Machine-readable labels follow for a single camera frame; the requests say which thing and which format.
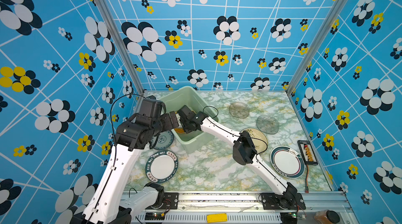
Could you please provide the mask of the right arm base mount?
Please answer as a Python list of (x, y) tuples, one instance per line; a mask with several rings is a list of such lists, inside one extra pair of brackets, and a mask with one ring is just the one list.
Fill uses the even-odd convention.
[(296, 196), (277, 195), (274, 193), (261, 193), (258, 196), (259, 202), (264, 210), (305, 210), (305, 201), (300, 193)]

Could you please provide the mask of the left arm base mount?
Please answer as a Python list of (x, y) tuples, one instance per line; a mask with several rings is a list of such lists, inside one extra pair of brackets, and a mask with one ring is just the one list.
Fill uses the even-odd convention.
[(176, 192), (165, 192), (163, 196), (163, 200), (160, 206), (157, 209), (177, 209), (179, 203), (179, 193)]

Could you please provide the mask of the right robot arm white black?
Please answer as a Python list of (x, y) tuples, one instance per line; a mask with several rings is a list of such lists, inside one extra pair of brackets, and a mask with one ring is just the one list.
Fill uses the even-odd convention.
[(253, 170), (268, 184), (275, 194), (274, 203), (279, 208), (306, 209), (303, 197), (297, 192), (297, 188), (264, 162), (255, 148), (254, 138), (249, 133), (234, 131), (215, 121), (204, 112), (193, 112), (186, 105), (179, 109), (177, 114), (186, 133), (200, 131), (211, 134), (227, 143), (232, 148), (234, 161)]

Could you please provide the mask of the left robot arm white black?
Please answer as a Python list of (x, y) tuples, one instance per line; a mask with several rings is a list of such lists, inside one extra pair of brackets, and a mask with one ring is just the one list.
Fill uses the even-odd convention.
[(178, 127), (174, 112), (167, 112), (165, 104), (154, 96), (143, 98), (139, 112), (117, 127), (111, 161), (99, 186), (82, 213), (72, 217), (72, 224), (129, 224), (150, 206), (163, 203), (164, 187), (147, 183), (134, 195), (132, 203), (121, 203), (125, 185), (144, 148), (162, 132)]

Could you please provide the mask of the white plate black emblem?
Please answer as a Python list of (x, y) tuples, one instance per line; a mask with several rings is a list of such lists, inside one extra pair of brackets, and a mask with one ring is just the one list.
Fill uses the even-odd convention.
[(182, 127), (175, 128), (174, 130), (178, 134), (187, 134), (187, 130), (183, 129)]

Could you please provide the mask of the light green plastic bin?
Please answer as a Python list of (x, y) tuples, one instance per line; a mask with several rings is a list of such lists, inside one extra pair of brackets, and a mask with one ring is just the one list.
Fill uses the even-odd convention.
[[(157, 98), (165, 103), (168, 112), (178, 111), (183, 105), (187, 105), (195, 113), (204, 112), (211, 117), (216, 115), (216, 110), (206, 108), (209, 104), (201, 97), (198, 91), (190, 86), (182, 87), (173, 92), (162, 92)], [(174, 133), (185, 148), (196, 150), (215, 138), (213, 135), (201, 131), (189, 134), (177, 134), (175, 131)]]

